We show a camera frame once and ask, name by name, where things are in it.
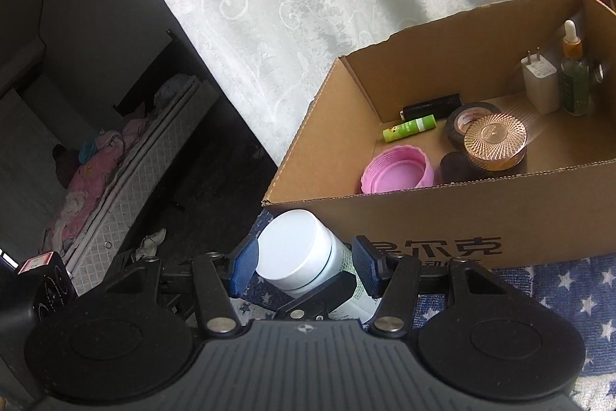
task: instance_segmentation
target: white charger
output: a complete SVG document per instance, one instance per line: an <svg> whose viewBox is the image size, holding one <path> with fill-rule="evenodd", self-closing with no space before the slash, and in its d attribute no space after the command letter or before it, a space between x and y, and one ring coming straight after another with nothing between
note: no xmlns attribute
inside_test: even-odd
<svg viewBox="0 0 616 411"><path fill-rule="evenodd" d="M521 62L526 95L540 114L550 114L561 107L558 70L538 52Z"/></svg>

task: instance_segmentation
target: brown cardboard box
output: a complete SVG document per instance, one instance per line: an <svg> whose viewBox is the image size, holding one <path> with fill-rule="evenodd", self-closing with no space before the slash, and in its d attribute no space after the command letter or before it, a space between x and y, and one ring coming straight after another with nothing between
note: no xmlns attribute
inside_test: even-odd
<svg viewBox="0 0 616 411"><path fill-rule="evenodd" d="M519 62L581 10L586 56L608 68L595 110L533 114ZM615 58L616 15L598 0L511 0L403 30L334 62L264 206L308 209L347 242L364 234L424 262L512 267L614 252ZM419 146L433 166L454 150L445 121L391 144L381 135L403 106L451 93L531 118L528 174L361 195L363 169L384 148Z"/></svg>

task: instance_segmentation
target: gold lid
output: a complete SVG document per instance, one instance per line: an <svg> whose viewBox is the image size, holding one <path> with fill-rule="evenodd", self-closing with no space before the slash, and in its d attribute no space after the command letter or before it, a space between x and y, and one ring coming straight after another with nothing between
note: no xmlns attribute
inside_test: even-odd
<svg viewBox="0 0 616 411"><path fill-rule="evenodd" d="M470 124L464 148L473 164L488 171L503 171L523 159L526 141L526 128L520 120L509 114L492 114Z"/></svg>

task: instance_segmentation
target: pink plastic cap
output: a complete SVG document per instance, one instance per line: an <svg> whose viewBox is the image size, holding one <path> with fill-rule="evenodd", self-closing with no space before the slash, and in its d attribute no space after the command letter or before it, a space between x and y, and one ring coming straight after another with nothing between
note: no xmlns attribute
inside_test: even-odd
<svg viewBox="0 0 616 411"><path fill-rule="evenodd" d="M433 186L434 169L423 150L395 146L377 155L362 175L362 192L375 194Z"/></svg>

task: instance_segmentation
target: green tube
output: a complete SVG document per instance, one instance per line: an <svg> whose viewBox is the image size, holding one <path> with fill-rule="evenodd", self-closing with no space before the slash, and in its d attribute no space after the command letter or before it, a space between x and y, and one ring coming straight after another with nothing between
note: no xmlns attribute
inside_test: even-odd
<svg viewBox="0 0 616 411"><path fill-rule="evenodd" d="M400 138L406 138L410 135L416 135L427 129L436 128L436 119L434 116L421 117L413 121L405 122L399 126L393 126L383 130L383 138L387 143Z"/></svg>

